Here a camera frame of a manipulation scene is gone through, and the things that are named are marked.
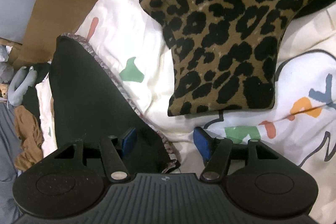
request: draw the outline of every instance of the metal screw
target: metal screw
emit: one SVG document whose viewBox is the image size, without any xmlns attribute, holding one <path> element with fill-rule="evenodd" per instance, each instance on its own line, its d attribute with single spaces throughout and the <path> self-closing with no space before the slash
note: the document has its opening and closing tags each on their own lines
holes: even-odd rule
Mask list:
<svg viewBox="0 0 336 224">
<path fill-rule="evenodd" d="M 127 178 L 127 174 L 125 172 L 122 171 L 117 171 L 117 172 L 113 172 L 111 174 L 111 178 L 115 179 L 115 180 L 122 180 Z"/>
<path fill-rule="evenodd" d="M 206 180 L 215 180 L 219 178 L 219 174 L 213 171 L 209 171 L 203 174 L 203 178 Z"/>
</svg>

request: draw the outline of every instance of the ribbed black plastic surface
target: ribbed black plastic surface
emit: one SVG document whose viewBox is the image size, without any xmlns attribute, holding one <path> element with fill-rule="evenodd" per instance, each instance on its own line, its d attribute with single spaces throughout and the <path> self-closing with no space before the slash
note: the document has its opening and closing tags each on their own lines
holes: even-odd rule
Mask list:
<svg viewBox="0 0 336 224">
<path fill-rule="evenodd" d="M 138 174 L 114 184 L 103 200 L 82 215 L 64 220 L 24 215 L 16 224 L 316 224 L 308 216 L 263 220 L 232 205 L 218 185 L 205 184 L 194 174 Z"/>
</svg>

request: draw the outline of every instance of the leopard print fabric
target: leopard print fabric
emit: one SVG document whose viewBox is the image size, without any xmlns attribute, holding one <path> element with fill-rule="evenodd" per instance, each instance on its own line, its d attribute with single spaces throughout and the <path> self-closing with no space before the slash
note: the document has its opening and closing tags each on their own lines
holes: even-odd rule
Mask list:
<svg viewBox="0 0 336 224">
<path fill-rule="evenodd" d="M 174 62 L 169 116 L 269 109 L 283 34 L 312 0 L 139 0 Z"/>
</svg>

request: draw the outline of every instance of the white fabric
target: white fabric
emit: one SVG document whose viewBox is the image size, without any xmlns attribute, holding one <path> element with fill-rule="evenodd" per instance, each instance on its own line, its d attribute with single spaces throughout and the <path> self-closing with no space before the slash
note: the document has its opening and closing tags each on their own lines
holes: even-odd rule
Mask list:
<svg viewBox="0 0 336 224">
<path fill-rule="evenodd" d="M 55 122 L 50 107 L 52 94 L 49 83 L 49 74 L 47 74 L 44 80 L 37 84 L 35 88 L 39 99 L 41 131 L 44 139 L 44 142 L 42 143 L 42 151 L 43 157 L 45 158 L 57 150 Z"/>
<path fill-rule="evenodd" d="M 192 131 L 196 126 L 226 137 L 247 132 L 236 140 L 243 143 L 251 138 L 249 132 L 254 132 L 270 147 L 303 165 L 317 180 L 320 194 L 310 215 L 321 224 L 332 224 L 336 220 L 335 214 L 330 213 L 336 211 L 336 190 L 330 189 L 336 188 L 336 159 L 326 157 L 328 141 L 323 145 L 323 140 L 329 132 L 328 154 L 332 154 L 336 142 L 336 109 L 332 104 L 336 100 L 334 26 L 336 5 L 291 22 L 280 47 L 277 68 L 284 61 L 288 63 L 276 82 L 276 105 L 272 110 L 223 115 L 214 111 L 179 117 L 167 116 L 174 92 L 171 51 L 165 46 L 160 26 L 141 9 L 138 0 L 99 0 L 77 34 L 89 38 L 95 52 L 115 75 L 125 72 L 127 61 L 135 57 L 134 64 L 144 75 L 143 81 L 124 80 L 122 84 L 146 118 L 173 143 L 182 163 L 181 172 L 200 174 L 203 169 L 202 158 L 193 144 Z M 259 125 L 266 121 L 269 124 Z"/>
</svg>

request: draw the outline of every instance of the green shape print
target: green shape print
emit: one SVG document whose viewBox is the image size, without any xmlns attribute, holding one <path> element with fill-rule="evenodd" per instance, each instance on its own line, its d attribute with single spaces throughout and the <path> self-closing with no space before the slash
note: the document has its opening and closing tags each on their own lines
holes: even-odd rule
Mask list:
<svg viewBox="0 0 336 224">
<path fill-rule="evenodd" d="M 225 128 L 225 133 L 227 138 L 238 144 L 241 144 L 248 135 L 250 135 L 251 139 L 260 140 L 260 133 L 257 127 L 228 127 Z"/>
<path fill-rule="evenodd" d="M 122 81 L 142 83 L 144 74 L 134 64 L 136 57 L 127 60 L 126 67 L 119 73 Z"/>
</svg>

